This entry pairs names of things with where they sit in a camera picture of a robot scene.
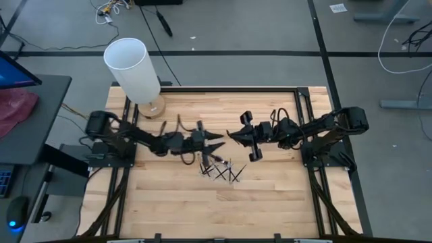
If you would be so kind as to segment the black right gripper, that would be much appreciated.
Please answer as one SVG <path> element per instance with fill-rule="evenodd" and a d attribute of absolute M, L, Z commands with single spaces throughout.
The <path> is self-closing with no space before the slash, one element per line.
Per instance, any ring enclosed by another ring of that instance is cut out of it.
<path fill-rule="evenodd" d="M 245 111 L 240 116 L 240 121 L 244 127 L 237 132 L 227 132 L 227 135 L 238 144 L 250 146 L 252 150 L 252 152 L 249 154 L 250 161 L 259 161 L 263 158 L 259 144 L 269 142 L 273 137 L 271 124 L 269 121 L 264 121 L 257 126 L 253 126 L 251 124 L 251 111 Z"/>

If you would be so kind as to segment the fluffy brown powder brush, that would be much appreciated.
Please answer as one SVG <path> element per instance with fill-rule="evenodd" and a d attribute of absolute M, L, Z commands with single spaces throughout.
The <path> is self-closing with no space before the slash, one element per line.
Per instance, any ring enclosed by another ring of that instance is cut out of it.
<path fill-rule="evenodd" d="M 202 167 L 205 170 L 205 175 L 209 176 L 209 169 L 210 166 L 212 165 L 212 162 L 220 162 L 220 161 L 224 161 L 221 157 L 216 156 L 216 155 L 205 155 L 202 154 Z"/>

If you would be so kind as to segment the black brush silver ferrule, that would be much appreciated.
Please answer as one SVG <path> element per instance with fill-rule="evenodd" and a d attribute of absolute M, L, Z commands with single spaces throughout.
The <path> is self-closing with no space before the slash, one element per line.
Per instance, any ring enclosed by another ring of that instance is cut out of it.
<path fill-rule="evenodd" d="M 238 181 L 238 177 L 239 177 L 239 175 L 242 173 L 242 171 L 245 169 L 246 166 L 247 166 L 247 164 L 245 164 L 245 165 L 241 168 L 241 170 L 240 170 L 240 171 L 239 171 L 239 172 L 234 176 L 232 182 Z"/>

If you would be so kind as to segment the clear acrylic three-compartment organizer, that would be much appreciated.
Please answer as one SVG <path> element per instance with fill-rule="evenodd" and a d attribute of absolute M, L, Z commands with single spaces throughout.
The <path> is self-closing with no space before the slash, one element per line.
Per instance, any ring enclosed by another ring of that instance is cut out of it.
<path fill-rule="evenodd" d="M 247 164 L 243 164 L 241 167 L 236 167 L 231 160 L 225 160 L 213 154 L 202 154 L 201 162 L 199 163 L 200 175 L 202 177 L 213 181 L 221 180 L 228 184 L 240 182 L 242 172 L 246 166 Z"/>

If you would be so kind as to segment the white cylinder lamp wooden base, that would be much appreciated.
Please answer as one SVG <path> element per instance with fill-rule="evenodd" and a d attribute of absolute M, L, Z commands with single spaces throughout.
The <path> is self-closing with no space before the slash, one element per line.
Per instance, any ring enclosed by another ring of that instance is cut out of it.
<path fill-rule="evenodd" d="M 121 38 L 112 42 L 103 53 L 103 61 L 141 115 L 155 119 L 164 114 L 161 83 L 141 40 Z"/>

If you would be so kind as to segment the black stick-shaped device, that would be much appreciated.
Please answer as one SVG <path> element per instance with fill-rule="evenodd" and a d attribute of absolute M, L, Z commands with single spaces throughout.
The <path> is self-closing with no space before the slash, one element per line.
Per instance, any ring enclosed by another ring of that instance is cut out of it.
<path fill-rule="evenodd" d="M 156 15 L 157 15 L 157 18 L 160 21 L 160 23 L 161 23 L 164 31 L 167 33 L 167 35 L 169 37 L 172 37 L 173 36 L 173 32 L 172 32 L 169 24 L 167 23 L 166 19 L 164 18 L 164 16 L 159 11 L 156 11 Z"/>

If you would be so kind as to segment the black desk base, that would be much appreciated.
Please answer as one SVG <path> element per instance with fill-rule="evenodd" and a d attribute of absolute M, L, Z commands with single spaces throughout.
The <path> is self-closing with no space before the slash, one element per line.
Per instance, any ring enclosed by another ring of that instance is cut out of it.
<path fill-rule="evenodd" d="M 61 168 L 75 175 L 87 178 L 89 175 L 88 163 L 83 160 L 77 159 L 58 148 L 54 148 L 51 145 L 45 144 L 43 151 L 40 155 L 42 162 L 47 164 L 47 170 L 43 174 L 43 182 L 40 185 L 38 197 L 34 202 L 33 215 L 30 218 L 31 223 L 38 223 L 44 212 L 48 195 L 46 193 L 49 183 L 53 177 L 53 171 L 55 168 Z"/>

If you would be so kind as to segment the black box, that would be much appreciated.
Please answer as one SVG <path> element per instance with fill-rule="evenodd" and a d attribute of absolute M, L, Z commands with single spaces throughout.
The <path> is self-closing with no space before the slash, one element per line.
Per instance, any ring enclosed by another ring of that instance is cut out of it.
<path fill-rule="evenodd" d="M 145 5 L 181 5 L 184 0 L 134 0 L 139 6 Z"/>

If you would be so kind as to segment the grey desk foot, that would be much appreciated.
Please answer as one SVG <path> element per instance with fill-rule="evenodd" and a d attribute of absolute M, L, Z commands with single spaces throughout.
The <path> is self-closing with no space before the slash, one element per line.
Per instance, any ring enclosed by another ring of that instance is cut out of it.
<path fill-rule="evenodd" d="M 394 0 L 388 10 L 381 13 L 356 13 L 353 20 L 356 22 L 370 22 L 376 24 L 413 24 L 420 20 L 418 17 L 402 14 L 410 0 Z"/>
<path fill-rule="evenodd" d="M 384 109 L 411 109 L 432 111 L 432 101 L 380 100 L 379 106 Z"/>

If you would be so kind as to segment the dark grey desk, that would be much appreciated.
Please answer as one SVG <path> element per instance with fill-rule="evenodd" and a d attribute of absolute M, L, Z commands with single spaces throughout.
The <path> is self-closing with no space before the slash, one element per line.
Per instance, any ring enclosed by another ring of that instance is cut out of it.
<path fill-rule="evenodd" d="M 0 163 L 32 165 L 38 161 L 72 81 L 69 76 L 37 77 L 43 83 L 27 90 L 38 95 L 38 102 L 26 120 L 0 138 Z"/>

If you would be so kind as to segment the pink cloth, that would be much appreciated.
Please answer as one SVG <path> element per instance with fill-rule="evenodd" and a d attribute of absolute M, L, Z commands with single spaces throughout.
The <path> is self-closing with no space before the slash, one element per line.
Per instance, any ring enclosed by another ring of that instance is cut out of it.
<path fill-rule="evenodd" d="M 38 98 L 24 88 L 0 90 L 0 138 L 30 116 Z"/>

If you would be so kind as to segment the black computer mouse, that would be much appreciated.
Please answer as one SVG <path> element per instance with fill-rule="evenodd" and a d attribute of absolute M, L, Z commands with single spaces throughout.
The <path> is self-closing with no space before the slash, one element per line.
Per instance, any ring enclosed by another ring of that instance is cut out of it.
<path fill-rule="evenodd" d="M 28 205 L 29 198 L 27 196 L 17 196 L 10 202 L 6 210 L 6 222 L 9 229 L 18 230 L 24 226 Z"/>

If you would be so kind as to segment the computer monitor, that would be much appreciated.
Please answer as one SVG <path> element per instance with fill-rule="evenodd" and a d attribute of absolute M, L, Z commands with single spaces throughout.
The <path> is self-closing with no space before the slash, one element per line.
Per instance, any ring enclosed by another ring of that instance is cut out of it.
<path fill-rule="evenodd" d="M 42 81 L 0 51 L 0 90 L 41 85 Z"/>

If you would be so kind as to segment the keyboard with blue keys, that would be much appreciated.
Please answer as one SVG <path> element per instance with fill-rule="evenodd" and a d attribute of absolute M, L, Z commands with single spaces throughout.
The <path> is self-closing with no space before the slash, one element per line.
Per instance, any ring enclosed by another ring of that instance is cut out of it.
<path fill-rule="evenodd" d="M 12 169 L 0 170 L 0 198 L 8 197 L 14 171 Z"/>

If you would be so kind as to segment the black aluminium table frame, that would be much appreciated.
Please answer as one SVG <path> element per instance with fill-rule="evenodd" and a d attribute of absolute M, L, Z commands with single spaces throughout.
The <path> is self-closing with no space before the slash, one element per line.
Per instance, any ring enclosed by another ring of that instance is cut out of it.
<path fill-rule="evenodd" d="M 140 128 L 157 134 L 161 124 L 174 130 L 176 119 L 185 127 L 202 121 L 212 133 L 223 134 L 217 155 L 236 167 L 247 164 L 240 182 L 228 184 L 200 175 L 198 164 L 181 158 L 158 157 L 146 147 L 136 150 L 128 176 L 126 195 L 113 206 L 107 233 L 112 239 L 140 243 L 291 243 L 318 238 L 330 230 L 322 200 L 312 194 L 308 171 L 299 151 L 262 146 L 263 158 L 250 162 L 249 148 L 236 144 L 227 131 L 241 127 L 239 117 L 251 111 L 254 123 L 267 120 L 283 107 L 295 122 L 329 112 L 324 87 L 284 86 L 165 86 L 161 94 L 165 113 L 146 119 L 134 107 L 124 109 L 124 91 L 113 86 L 106 110 L 125 115 Z"/>

